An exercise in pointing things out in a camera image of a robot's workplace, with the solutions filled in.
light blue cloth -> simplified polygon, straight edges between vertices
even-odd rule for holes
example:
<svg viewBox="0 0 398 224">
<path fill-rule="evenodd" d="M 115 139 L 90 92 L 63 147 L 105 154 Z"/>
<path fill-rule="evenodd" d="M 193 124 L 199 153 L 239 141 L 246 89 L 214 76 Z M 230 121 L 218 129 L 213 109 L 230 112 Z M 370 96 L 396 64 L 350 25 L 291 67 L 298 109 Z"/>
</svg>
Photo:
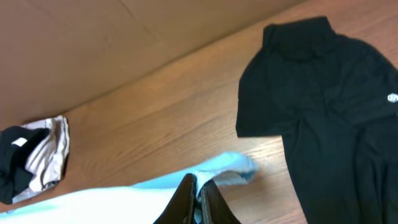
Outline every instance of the light blue cloth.
<svg viewBox="0 0 398 224">
<path fill-rule="evenodd" d="M 211 179 L 217 185 L 246 184 L 258 169 L 250 158 L 224 152 L 197 166 L 130 187 L 82 190 L 0 213 L 0 223 L 153 223 L 185 174 L 196 175 L 199 196 L 200 189 Z"/>
</svg>

clothing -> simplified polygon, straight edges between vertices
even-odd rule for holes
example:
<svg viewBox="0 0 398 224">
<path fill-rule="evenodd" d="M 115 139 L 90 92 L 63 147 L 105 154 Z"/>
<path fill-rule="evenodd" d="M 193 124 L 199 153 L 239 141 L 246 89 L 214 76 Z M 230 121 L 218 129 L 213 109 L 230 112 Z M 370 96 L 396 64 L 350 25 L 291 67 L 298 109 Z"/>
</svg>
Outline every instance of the clothing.
<svg viewBox="0 0 398 224">
<path fill-rule="evenodd" d="M 197 177 L 197 195 L 214 179 L 217 185 L 246 184 L 258 165 L 238 152 L 224 152 L 208 161 L 130 187 L 89 189 L 0 213 L 0 222 L 41 224 L 140 223 L 152 224 L 162 214 L 185 174 Z"/>
<path fill-rule="evenodd" d="M 29 130 L 18 126 L 5 129 L 0 135 L 0 201 L 12 203 L 12 197 L 28 187 L 32 178 L 25 162 L 49 134 L 46 128 Z"/>
<path fill-rule="evenodd" d="M 57 185 L 62 178 L 65 160 L 69 154 L 69 127 L 67 119 L 63 116 L 35 121 L 22 127 L 47 128 L 50 131 L 27 158 L 25 169 L 34 176 L 29 187 L 12 199 L 13 203 L 36 196 Z"/>
<path fill-rule="evenodd" d="M 236 131 L 282 135 L 309 224 L 397 223 L 396 93 L 391 63 L 327 18 L 270 25 L 239 82 Z"/>
</svg>

wooden floor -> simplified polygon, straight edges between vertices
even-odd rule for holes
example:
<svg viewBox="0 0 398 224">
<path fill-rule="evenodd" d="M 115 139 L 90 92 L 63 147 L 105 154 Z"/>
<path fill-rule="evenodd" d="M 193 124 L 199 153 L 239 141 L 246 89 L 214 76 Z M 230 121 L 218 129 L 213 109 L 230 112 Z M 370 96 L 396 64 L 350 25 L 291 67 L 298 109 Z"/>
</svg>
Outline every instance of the wooden floor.
<svg viewBox="0 0 398 224">
<path fill-rule="evenodd" d="M 306 223 L 281 138 L 238 139 L 234 125 L 238 81 L 261 47 L 262 28 L 317 15 L 327 15 L 337 32 L 375 45 L 398 65 L 398 1 L 309 0 L 66 113 L 72 147 L 65 180 L 0 209 L 81 189 L 132 185 L 239 151 L 261 171 L 249 185 L 221 189 L 238 219 Z"/>
</svg>

white logo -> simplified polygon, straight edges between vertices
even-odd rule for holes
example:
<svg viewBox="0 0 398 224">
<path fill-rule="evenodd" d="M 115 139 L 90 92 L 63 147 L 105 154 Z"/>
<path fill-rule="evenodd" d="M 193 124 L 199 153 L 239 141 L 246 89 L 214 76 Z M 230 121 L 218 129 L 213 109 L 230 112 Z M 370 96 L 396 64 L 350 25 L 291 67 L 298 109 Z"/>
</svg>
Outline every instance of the white logo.
<svg viewBox="0 0 398 224">
<path fill-rule="evenodd" d="M 396 95 L 395 93 L 391 93 L 387 96 L 387 100 L 391 103 L 398 102 L 398 95 Z"/>
</svg>

shirt sleeve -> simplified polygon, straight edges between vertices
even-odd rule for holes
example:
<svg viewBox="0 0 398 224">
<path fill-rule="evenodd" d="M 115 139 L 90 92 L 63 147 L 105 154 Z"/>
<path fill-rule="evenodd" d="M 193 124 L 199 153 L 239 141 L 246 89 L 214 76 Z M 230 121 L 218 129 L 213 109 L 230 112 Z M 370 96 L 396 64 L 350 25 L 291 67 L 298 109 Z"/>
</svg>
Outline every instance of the shirt sleeve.
<svg viewBox="0 0 398 224">
<path fill-rule="evenodd" d="M 267 88 L 266 53 L 260 50 L 245 69 L 239 81 L 238 137 L 284 134 L 293 123 L 292 116 L 282 110 Z"/>
</svg>

